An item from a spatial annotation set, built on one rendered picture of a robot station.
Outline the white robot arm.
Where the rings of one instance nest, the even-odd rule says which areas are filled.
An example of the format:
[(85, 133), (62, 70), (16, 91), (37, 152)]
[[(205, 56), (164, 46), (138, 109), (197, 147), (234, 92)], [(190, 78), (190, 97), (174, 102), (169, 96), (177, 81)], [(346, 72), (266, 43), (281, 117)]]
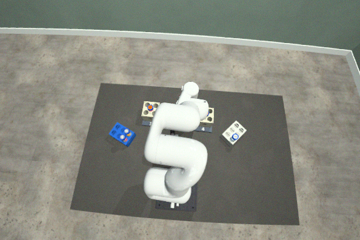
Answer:
[(159, 104), (145, 142), (144, 157), (148, 162), (171, 167), (149, 168), (144, 177), (144, 192), (150, 199), (171, 202), (170, 208), (189, 200), (191, 187), (205, 170), (207, 149), (197, 140), (161, 133), (163, 129), (192, 132), (198, 128), (208, 115), (208, 102), (197, 99), (198, 92), (196, 83), (187, 82), (176, 104)]

